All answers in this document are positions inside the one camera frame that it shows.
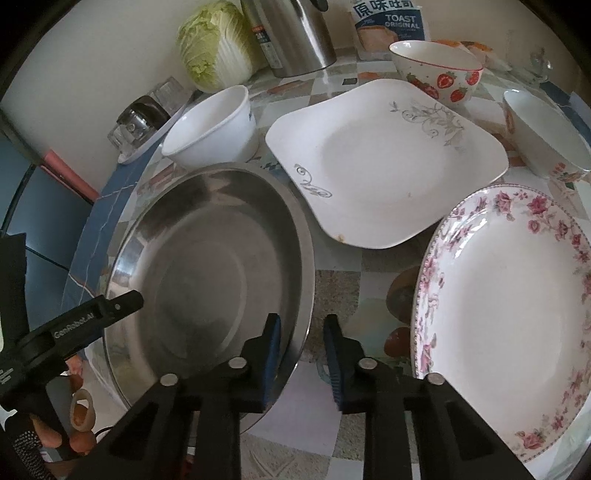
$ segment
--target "plate with gray floral pattern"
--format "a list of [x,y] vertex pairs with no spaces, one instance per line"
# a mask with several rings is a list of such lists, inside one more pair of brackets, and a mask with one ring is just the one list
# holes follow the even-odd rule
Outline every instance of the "plate with gray floral pattern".
[[266,141],[324,231],[363,248],[404,242],[508,168],[496,138],[402,80],[288,113]]

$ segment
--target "tiled tabletop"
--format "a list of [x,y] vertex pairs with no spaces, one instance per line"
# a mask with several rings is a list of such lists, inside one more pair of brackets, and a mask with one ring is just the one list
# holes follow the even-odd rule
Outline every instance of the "tiled tabletop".
[[[263,139],[272,123],[285,113],[322,102],[377,78],[398,78],[394,65],[387,61],[358,61],[350,49],[339,51],[338,61],[327,69],[300,77],[277,79],[269,70],[263,70],[248,85],[259,134]],[[551,195],[577,218],[587,235],[591,235],[589,182],[584,179],[568,188],[536,177],[504,138],[504,117],[499,102],[503,92],[511,87],[524,86],[510,75],[486,70],[475,96],[458,113],[493,134],[505,147],[510,168],[499,181],[521,183]],[[545,85],[544,89],[563,106],[565,115],[575,119],[573,123],[590,141],[591,131],[582,121],[577,124],[576,114],[567,106],[568,97],[564,99],[566,94],[553,85]],[[545,92],[531,91],[558,109]],[[243,478],[360,480],[365,419],[363,415],[341,415],[332,400],[324,364],[322,321],[328,313],[336,313],[343,321],[345,335],[363,339],[364,329],[370,325],[372,334],[378,335],[382,342],[384,335],[404,326],[386,308],[386,293],[400,272],[420,265],[435,226],[385,250],[341,244],[321,230],[264,140],[250,163],[268,170],[288,185],[306,213],[314,244],[316,296],[309,338],[295,373],[269,413],[242,435]],[[159,192],[184,175],[181,168],[162,158],[157,147],[134,163],[118,167],[95,203],[82,233],[64,292],[63,310],[105,292],[111,265],[126,231]],[[367,351],[372,349],[372,340],[363,340],[366,354],[385,355],[383,348]],[[113,389],[101,342],[89,347],[86,354],[94,374]],[[386,360],[410,373],[408,358]],[[563,466],[571,450],[584,448],[584,439],[589,436],[587,431],[591,430],[589,409],[587,402],[563,438],[527,464],[536,478],[558,478],[552,476],[553,472]],[[121,406],[116,411],[118,414],[112,421],[118,419]],[[411,456],[416,462],[414,450],[411,448]]]

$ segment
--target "bowl rim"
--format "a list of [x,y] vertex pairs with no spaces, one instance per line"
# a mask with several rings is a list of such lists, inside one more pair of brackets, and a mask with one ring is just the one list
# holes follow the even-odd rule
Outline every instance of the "bowl rim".
[[[514,88],[509,88],[507,90],[505,90],[503,92],[503,103],[507,105],[508,108],[511,109],[511,112],[513,115],[515,115],[519,120],[521,120],[526,126],[527,128],[529,128],[533,134],[538,137],[543,143],[545,143],[553,152],[555,152],[559,157],[562,157],[563,159],[565,159],[568,163],[570,163],[573,167],[577,168],[580,171],[583,171],[585,173],[589,173],[591,171],[590,167],[581,167],[580,165],[577,165],[573,160],[571,160],[570,158],[566,158],[562,153],[560,153],[558,151],[558,149],[550,144],[544,137],[542,137],[542,135],[540,133],[538,133],[538,131],[532,127],[518,112],[517,110],[515,110],[515,108],[513,107],[513,105],[510,104],[508,97],[511,96],[515,96],[514,94],[517,95],[525,95],[525,96],[529,96],[531,98],[534,99],[534,101],[540,103],[540,105],[544,105],[545,108],[548,108],[548,111],[552,111],[553,115],[560,117],[560,114],[555,111],[551,105],[549,105],[547,102],[543,101],[541,98],[536,97],[536,95],[533,95],[531,92],[528,92],[527,90],[524,89],[514,89]],[[589,156],[591,157],[591,150],[589,150],[589,147],[591,146],[587,146],[587,141],[583,138],[583,136],[579,133],[579,131],[575,128],[575,126],[572,124],[572,122],[569,120],[569,118],[565,118],[566,123],[569,125],[569,129],[577,134],[577,137],[580,141],[580,143],[585,147],[585,149],[589,152]]]
[[[196,139],[191,140],[186,145],[183,145],[182,147],[178,147],[176,150],[167,151],[166,142],[169,139],[171,132],[174,131],[174,129],[177,127],[177,125],[180,126],[180,121],[183,120],[183,118],[185,118],[187,115],[190,115],[191,112],[193,112],[193,110],[195,110],[196,108],[198,108],[200,105],[205,104],[205,102],[211,102],[212,99],[214,99],[215,97],[221,97],[222,95],[227,95],[228,92],[230,90],[232,90],[232,89],[234,89],[234,90],[242,90],[244,96],[243,96],[240,104],[226,118],[224,118],[221,122],[219,122],[218,124],[216,124],[213,127],[211,127],[206,132],[202,133]],[[182,116],[176,121],[176,123],[172,126],[172,128],[166,134],[166,137],[164,138],[164,142],[162,144],[162,155],[164,157],[169,157],[171,155],[177,155],[177,154],[181,153],[182,151],[188,149],[189,147],[192,147],[194,144],[196,144],[197,142],[203,140],[208,135],[211,135],[216,130],[219,130],[221,127],[223,127],[224,125],[226,125],[230,120],[232,120],[235,116],[237,116],[238,112],[242,109],[242,107],[244,106],[244,104],[247,103],[248,101],[249,101],[249,99],[248,99],[248,88],[246,88],[244,85],[234,85],[232,87],[223,89],[220,92],[213,94],[212,96],[207,97],[206,99],[204,99],[203,101],[197,103],[196,105],[193,105],[189,110],[187,110],[186,112],[184,112],[182,114]]]
[[398,52],[395,52],[395,51],[392,49],[392,47],[393,47],[394,45],[396,45],[396,44],[399,44],[399,43],[417,43],[417,42],[421,42],[421,43],[432,43],[432,44],[436,44],[436,45],[441,45],[442,47],[445,47],[445,48],[451,48],[451,49],[453,49],[453,50],[456,50],[456,51],[458,51],[458,52],[462,52],[462,55],[468,55],[468,53],[467,53],[467,52],[465,52],[465,51],[463,51],[461,48],[450,47],[449,45],[445,45],[445,44],[443,44],[443,43],[431,42],[431,41],[427,41],[427,40],[400,40],[400,41],[397,41],[397,42],[391,43],[391,44],[389,45],[388,49],[389,49],[389,50],[390,50],[390,52],[392,52],[394,55],[397,55],[397,56],[399,56],[399,57],[401,57],[401,58],[403,58],[403,59],[406,59],[406,60],[411,60],[411,61],[416,61],[417,63],[422,63],[422,64],[425,64],[425,65],[430,65],[430,66],[432,66],[432,67],[439,67],[439,68],[442,68],[442,69],[448,69],[448,70],[460,70],[461,72],[482,72],[482,71],[484,70],[484,65],[483,65],[482,63],[480,63],[480,62],[478,61],[478,59],[477,59],[477,58],[476,58],[474,55],[472,55],[472,54],[469,54],[469,55],[472,55],[472,57],[473,57],[474,61],[475,61],[475,62],[477,62],[477,64],[478,64],[478,65],[480,65],[480,68],[479,68],[479,69],[462,69],[462,68],[458,68],[458,67],[450,67],[450,66],[446,66],[446,65],[439,65],[439,64],[437,64],[437,63],[429,63],[428,61],[422,61],[422,60],[412,59],[411,57],[406,57],[406,56],[404,56],[404,55],[401,55],[401,54],[400,54],[400,53],[398,53]]

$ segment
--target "white plate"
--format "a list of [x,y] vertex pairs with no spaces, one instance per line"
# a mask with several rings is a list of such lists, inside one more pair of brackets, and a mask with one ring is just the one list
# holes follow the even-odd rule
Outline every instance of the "white plate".
[[266,141],[324,231],[365,248],[404,242],[508,168],[493,136],[402,80],[288,113]]
[[501,184],[460,203],[423,259],[414,373],[443,374],[523,462],[560,438],[589,394],[590,255],[549,197]]

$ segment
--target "stainless steel kettle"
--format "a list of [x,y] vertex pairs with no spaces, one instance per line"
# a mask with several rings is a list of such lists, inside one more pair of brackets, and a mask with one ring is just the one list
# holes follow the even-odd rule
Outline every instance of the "stainless steel kettle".
[[326,0],[242,0],[242,10],[277,77],[323,69],[336,61],[322,12]]

